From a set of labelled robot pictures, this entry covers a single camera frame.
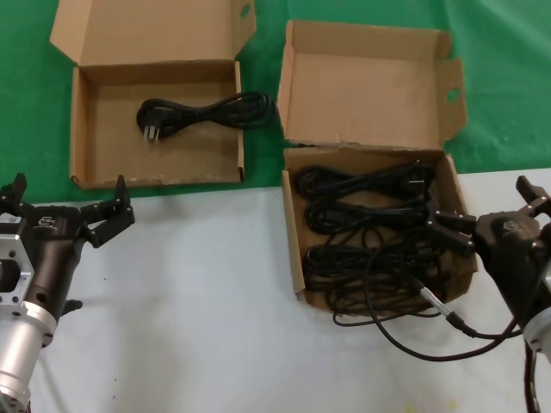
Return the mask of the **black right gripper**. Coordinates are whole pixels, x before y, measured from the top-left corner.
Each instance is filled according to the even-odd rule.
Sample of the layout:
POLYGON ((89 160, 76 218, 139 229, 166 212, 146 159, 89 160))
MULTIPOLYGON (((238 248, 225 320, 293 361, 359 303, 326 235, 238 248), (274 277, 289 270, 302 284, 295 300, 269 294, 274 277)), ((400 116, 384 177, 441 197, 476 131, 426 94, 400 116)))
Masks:
POLYGON ((443 211, 434 192, 426 189, 425 225, 443 249, 463 257, 476 251, 517 325, 524 329, 550 307, 550 291, 542 281, 550 266, 550 225, 540 226, 535 219, 542 213, 549 216, 549 194, 526 176, 517 178, 516 190, 525 206, 477 220, 473 215, 443 211))

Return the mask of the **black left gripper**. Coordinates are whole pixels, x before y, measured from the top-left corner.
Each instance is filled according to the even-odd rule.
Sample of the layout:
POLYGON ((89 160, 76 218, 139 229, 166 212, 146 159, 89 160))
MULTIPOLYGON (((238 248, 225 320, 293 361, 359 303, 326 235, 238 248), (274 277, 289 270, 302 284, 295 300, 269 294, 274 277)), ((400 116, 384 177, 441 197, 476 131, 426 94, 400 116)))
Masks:
POLYGON ((35 206, 23 217, 13 216, 22 208, 26 188, 23 173, 1 187, 1 302, 35 304, 59 320, 85 240, 97 249, 133 225, 131 197, 119 175, 111 200, 80 211, 35 206))

